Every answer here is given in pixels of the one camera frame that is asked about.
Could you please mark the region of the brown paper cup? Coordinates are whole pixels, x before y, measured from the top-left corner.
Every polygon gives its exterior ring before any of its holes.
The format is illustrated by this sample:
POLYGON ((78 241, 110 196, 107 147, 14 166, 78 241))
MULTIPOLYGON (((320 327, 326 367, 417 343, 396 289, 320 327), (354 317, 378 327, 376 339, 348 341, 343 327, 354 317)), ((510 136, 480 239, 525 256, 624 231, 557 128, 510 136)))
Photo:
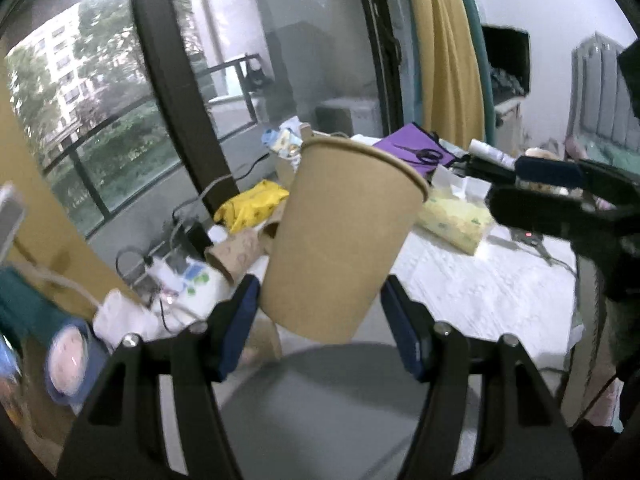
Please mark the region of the brown paper cup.
POLYGON ((304 142, 270 249, 259 304, 322 344, 356 334, 427 200, 424 177, 378 148, 304 142))

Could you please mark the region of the patterned paper cup middle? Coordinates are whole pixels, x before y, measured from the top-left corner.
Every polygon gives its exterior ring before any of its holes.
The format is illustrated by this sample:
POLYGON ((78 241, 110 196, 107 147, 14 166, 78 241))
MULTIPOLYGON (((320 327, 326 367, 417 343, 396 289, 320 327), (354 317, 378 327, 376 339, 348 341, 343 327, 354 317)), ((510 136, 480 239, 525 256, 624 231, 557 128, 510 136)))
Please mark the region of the patterned paper cup middle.
POLYGON ((207 248, 205 261, 219 271, 230 285, 234 285, 263 253, 258 233, 253 229, 245 229, 207 248))

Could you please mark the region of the blue bowl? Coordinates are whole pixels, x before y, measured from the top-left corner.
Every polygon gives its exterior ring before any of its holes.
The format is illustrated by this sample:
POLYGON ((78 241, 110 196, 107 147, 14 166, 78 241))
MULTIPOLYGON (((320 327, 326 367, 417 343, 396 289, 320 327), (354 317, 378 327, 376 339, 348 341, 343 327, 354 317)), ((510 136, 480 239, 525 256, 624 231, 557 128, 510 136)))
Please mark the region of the blue bowl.
POLYGON ((77 413, 110 354, 91 327, 74 318, 54 335, 44 361, 44 384, 54 403, 77 413))

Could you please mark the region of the pink bowl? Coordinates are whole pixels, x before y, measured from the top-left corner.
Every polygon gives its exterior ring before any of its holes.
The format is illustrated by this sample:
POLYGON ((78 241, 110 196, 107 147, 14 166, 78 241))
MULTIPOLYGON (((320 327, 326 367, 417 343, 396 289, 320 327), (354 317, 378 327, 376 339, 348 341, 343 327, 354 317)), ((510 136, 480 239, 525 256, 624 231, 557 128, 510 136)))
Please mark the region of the pink bowl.
POLYGON ((87 341, 77 326, 66 326, 53 339, 48 371, 59 393, 73 396, 84 380, 87 366, 87 341))

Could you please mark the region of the white tube bottle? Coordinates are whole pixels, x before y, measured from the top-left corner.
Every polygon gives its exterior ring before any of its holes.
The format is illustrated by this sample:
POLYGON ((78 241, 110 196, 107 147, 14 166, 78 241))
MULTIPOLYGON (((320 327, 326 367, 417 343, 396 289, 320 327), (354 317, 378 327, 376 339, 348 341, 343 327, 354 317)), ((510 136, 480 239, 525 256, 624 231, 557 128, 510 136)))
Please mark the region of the white tube bottle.
POLYGON ((513 157, 482 141, 473 139, 469 145, 468 152, 472 156, 506 170, 515 169, 515 159, 513 157))

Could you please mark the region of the yellow tissue pack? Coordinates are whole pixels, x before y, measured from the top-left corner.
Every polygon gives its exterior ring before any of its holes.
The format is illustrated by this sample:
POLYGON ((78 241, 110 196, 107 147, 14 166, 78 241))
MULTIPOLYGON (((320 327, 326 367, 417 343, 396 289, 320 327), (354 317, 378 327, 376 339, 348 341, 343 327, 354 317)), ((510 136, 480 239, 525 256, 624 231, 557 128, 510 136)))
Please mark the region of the yellow tissue pack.
POLYGON ((490 183, 438 166, 416 224, 472 256, 495 224, 486 205, 490 183))

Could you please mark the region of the teal curtain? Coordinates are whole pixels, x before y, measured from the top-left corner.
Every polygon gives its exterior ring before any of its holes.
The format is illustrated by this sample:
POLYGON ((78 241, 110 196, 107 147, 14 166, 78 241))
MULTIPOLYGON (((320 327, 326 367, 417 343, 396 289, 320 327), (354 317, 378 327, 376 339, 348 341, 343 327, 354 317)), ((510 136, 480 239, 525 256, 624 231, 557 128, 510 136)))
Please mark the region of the teal curtain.
POLYGON ((47 347, 70 319, 52 301, 32 288, 12 268, 2 268, 0 278, 1 333, 11 344, 29 337, 47 347))

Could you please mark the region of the yellow curtain right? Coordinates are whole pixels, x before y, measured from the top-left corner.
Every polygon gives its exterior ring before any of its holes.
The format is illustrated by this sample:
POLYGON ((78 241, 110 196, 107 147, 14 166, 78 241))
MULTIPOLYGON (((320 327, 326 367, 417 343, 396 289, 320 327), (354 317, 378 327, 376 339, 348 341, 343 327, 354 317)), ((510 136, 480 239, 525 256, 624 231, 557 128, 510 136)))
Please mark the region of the yellow curtain right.
POLYGON ((495 140, 495 107, 475 0, 410 0, 418 43, 422 124, 466 148, 495 140))

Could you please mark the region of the black scissors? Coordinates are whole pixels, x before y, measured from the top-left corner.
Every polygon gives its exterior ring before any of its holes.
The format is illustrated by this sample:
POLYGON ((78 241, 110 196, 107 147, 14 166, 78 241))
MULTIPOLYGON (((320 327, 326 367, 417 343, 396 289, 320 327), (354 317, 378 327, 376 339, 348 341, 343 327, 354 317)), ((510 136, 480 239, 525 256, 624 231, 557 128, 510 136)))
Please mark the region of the black scissors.
POLYGON ((411 159, 401 159, 404 162, 408 162, 408 164, 438 165, 444 158, 444 153, 436 150, 436 148, 408 148, 408 146, 397 144, 394 144, 393 148, 396 148, 397 151, 408 153, 411 156, 411 159))

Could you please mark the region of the white power strip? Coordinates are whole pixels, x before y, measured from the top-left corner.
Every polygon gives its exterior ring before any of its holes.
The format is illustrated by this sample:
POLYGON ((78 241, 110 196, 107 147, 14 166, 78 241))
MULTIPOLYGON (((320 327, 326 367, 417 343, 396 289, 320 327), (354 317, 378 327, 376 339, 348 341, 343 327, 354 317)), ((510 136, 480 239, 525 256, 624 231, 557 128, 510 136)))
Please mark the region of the white power strip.
POLYGON ((160 286, 158 301, 164 309, 179 309, 200 318, 231 295, 231 285, 224 274, 207 263, 186 258, 181 274, 160 258, 153 257, 146 274, 160 286))

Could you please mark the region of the purple cloth bag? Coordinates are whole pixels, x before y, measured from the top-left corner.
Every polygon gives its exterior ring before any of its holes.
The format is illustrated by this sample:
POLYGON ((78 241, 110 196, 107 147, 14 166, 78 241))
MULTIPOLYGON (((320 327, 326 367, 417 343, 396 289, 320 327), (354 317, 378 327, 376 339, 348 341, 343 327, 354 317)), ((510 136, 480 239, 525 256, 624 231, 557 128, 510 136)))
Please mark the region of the purple cloth bag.
POLYGON ((431 180, 432 175, 439 166, 450 168, 459 160, 455 154, 452 154, 448 148, 445 148, 440 143, 440 137, 437 133, 426 131, 414 122, 404 125, 399 130, 374 144, 374 147, 378 150, 391 154, 399 160, 402 158, 411 159, 408 153, 397 151, 396 148, 393 148, 394 144, 408 146, 408 148, 436 148, 436 150, 444 153, 444 158, 438 165, 408 164, 408 162, 406 162, 408 166, 416 170, 416 172, 427 181, 431 180))

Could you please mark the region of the round grey mat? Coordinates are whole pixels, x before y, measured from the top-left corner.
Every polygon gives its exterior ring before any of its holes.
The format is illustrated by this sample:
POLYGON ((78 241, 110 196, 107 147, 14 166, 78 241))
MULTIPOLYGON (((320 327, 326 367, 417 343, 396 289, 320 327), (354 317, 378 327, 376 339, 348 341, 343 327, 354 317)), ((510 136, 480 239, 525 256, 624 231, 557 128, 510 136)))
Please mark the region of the round grey mat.
POLYGON ((321 346, 261 367, 220 414, 245 479, 395 479, 427 393, 392 346, 321 346))

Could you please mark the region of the yellow plastic bag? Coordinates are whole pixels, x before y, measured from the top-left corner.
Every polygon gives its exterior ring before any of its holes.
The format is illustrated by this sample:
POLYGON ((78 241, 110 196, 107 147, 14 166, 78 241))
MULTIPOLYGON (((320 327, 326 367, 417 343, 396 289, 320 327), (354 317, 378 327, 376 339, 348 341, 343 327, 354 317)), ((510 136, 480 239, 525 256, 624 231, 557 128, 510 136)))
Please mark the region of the yellow plastic bag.
POLYGON ((268 219, 277 206, 288 198, 288 190, 269 180, 261 180, 249 190, 224 202, 215 212, 213 220, 235 234, 254 228, 268 219))

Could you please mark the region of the black balcony railing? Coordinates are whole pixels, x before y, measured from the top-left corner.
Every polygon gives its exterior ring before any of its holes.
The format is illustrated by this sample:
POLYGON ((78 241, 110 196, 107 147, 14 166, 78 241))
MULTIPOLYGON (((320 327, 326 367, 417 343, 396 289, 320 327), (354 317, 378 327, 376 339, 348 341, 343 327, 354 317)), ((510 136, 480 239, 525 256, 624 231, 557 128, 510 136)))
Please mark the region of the black balcony railing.
MULTIPOLYGON (((205 67, 196 81, 218 139, 258 124, 256 93, 266 76, 257 53, 205 67)), ((70 220, 88 234, 181 166, 155 99, 146 94, 51 156, 42 172, 70 220)))

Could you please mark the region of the black window frame post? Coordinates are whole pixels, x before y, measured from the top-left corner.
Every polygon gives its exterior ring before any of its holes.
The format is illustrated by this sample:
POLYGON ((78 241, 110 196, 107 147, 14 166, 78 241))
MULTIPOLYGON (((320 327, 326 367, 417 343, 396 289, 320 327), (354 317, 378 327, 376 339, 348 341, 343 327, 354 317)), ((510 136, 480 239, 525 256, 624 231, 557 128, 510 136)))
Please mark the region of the black window frame post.
POLYGON ((212 214, 238 187, 220 146, 190 61, 172 0, 130 0, 146 72, 167 130, 212 214))

